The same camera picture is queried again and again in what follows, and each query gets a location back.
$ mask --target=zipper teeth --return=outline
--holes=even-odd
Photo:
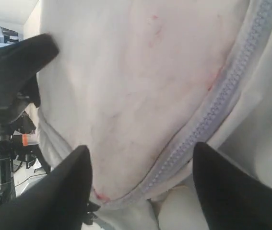
[[[176,149],[171,153],[168,159],[164,162],[159,172],[155,175],[152,181],[146,186],[143,191],[147,192],[151,187],[157,184],[160,180],[160,176],[170,169],[176,162],[178,162],[184,153],[187,152],[190,147],[195,145],[197,140],[201,137],[201,134],[209,128],[209,125],[214,121],[219,114],[222,106],[233,93],[233,89],[242,78],[248,65],[248,61],[251,55],[254,53],[256,45],[258,43],[262,28],[267,21],[269,12],[272,10],[272,0],[263,0],[259,6],[256,16],[251,24],[250,31],[243,45],[243,48],[238,53],[235,59],[232,70],[229,73],[229,77],[224,81],[223,87],[218,93],[217,97],[213,101],[209,108],[209,112],[200,121],[194,131],[188,136],[188,138],[179,144]]]

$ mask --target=white floor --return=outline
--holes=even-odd
[[[30,38],[32,36],[38,35],[40,32],[40,15],[41,15],[41,8],[42,8],[42,1],[40,0],[36,7],[34,8],[33,12],[29,16],[27,22],[24,25],[24,39]],[[33,120],[34,124],[37,125],[38,123],[38,117],[36,113],[36,108],[34,105],[30,105],[27,109],[26,112],[29,114],[30,118]],[[28,176],[28,171],[20,172],[20,176],[18,177],[23,177],[25,175]],[[83,226],[82,230],[101,230],[101,228],[94,224],[93,226]]]

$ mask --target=zipper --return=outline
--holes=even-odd
[[[165,179],[162,177],[171,171],[171,169],[181,164],[183,156],[194,147],[196,142],[200,140],[203,141],[202,136],[206,135],[207,131],[210,132],[210,136],[213,134],[214,130],[209,129],[214,121],[219,121],[217,116],[220,115],[220,112],[227,105],[227,102],[232,98],[236,91],[237,85],[245,75],[248,67],[248,61],[255,51],[262,34],[263,27],[267,23],[271,13],[272,0],[262,0],[249,27],[247,37],[242,43],[242,47],[236,55],[226,79],[218,89],[217,96],[215,96],[213,99],[213,102],[209,106],[205,116],[203,116],[191,134],[183,142],[176,146],[162,166],[156,170],[157,172],[154,173],[152,180],[144,185],[142,189],[143,193],[147,193],[155,185],[164,182]]]

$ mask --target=white wall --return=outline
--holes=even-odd
[[[0,0],[0,26],[23,33],[23,25],[38,0]]]

